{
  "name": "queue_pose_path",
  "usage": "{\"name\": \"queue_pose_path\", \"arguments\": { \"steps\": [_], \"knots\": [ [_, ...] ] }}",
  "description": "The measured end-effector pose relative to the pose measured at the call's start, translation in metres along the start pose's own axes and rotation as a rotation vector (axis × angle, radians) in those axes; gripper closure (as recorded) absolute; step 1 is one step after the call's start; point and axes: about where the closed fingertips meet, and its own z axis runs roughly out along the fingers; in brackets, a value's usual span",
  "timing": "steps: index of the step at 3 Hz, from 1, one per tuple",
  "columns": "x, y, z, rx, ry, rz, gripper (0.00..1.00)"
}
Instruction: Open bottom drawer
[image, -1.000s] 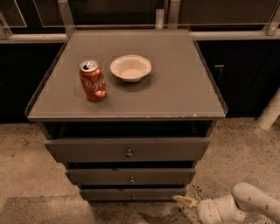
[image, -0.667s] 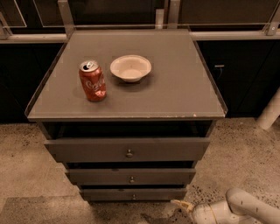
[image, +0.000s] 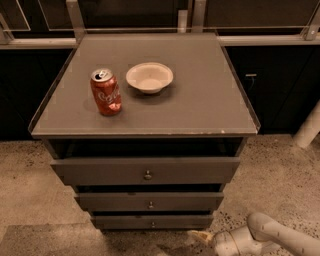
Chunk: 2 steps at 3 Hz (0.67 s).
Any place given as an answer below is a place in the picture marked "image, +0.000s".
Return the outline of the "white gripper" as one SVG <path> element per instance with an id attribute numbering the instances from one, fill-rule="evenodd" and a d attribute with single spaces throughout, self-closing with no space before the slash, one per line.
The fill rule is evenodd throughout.
<path id="1" fill-rule="evenodd" d="M 213 238 L 213 235 L 206 231 L 190 230 L 188 235 L 203 244 L 210 244 Z M 247 226 L 216 234 L 213 245 L 217 256 L 262 256 L 280 248 L 271 241 L 255 240 Z"/>

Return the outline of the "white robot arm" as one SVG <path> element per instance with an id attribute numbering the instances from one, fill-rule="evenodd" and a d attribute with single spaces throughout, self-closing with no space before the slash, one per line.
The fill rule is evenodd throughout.
<path id="1" fill-rule="evenodd" d="M 294 256 L 320 256 L 320 240 L 288 228 L 263 213 L 252 213 L 247 224 L 215 235 L 190 230 L 187 234 L 206 246 L 216 256 L 262 256 L 284 248 Z"/>

